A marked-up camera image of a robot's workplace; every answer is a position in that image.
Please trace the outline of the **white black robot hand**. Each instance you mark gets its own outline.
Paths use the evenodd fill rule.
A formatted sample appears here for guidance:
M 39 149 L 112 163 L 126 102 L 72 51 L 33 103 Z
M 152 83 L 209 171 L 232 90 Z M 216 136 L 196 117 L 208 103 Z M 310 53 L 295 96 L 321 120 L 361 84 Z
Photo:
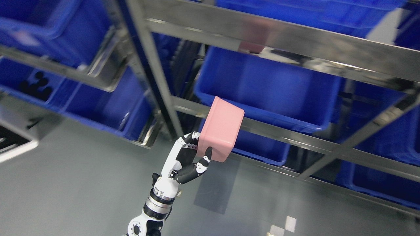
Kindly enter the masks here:
M 188 183 L 202 176 L 212 160 L 212 147 L 208 147 L 204 156 L 193 162 L 198 149 L 201 133 L 193 131 L 178 138 L 164 163 L 161 173 L 153 173 L 153 193 L 165 200 L 172 200 L 180 184 Z

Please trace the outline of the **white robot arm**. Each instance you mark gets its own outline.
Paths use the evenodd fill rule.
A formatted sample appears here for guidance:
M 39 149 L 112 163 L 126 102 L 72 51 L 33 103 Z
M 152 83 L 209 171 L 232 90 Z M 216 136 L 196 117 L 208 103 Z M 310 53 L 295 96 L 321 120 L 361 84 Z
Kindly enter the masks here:
M 208 147 L 201 159 L 194 162 L 200 135 L 200 132 L 193 131 L 174 142 L 161 172 L 152 175 L 152 188 L 141 214 L 128 224 L 128 236 L 160 236 L 179 193 L 179 186 L 207 171 L 212 160 L 212 147 Z

